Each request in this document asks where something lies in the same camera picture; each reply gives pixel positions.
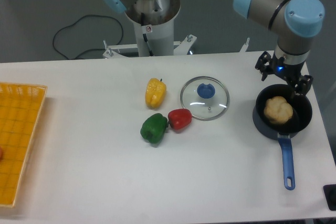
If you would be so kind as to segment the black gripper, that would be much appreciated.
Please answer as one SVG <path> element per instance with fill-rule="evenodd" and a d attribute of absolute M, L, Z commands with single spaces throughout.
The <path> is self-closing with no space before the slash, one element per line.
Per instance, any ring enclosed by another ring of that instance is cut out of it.
<path fill-rule="evenodd" d="M 275 74 L 287 83 L 292 83 L 295 94 L 306 96 L 311 89 L 313 76 L 301 75 L 303 64 L 304 62 L 289 65 L 285 63 L 284 57 L 277 58 L 275 53 L 271 56 L 264 51 L 259 56 L 255 69 L 260 72 L 262 81 L 265 81 L 269 75 Z"/>

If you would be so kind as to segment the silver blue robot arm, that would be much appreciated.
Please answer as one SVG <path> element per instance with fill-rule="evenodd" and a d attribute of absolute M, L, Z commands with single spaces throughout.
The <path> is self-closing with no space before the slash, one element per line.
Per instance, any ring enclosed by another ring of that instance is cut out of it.
<path fill-rule="evenodd" d="M 180 0 L 104 0 L 116 13 L 133 22 L 139 56 L 183 55 L 193 37 L 174 46 L 174 20 Z M 263 53 L 256 69 L 263 78 L 270 74 L 285 80 L 292 91 L 305 95 L 313 78 L 302 75 L 314 37 L 320 32 L 325 10 L 319 0 L 233 0 L 235 12 L 278 35 L 273 55 Z"/>

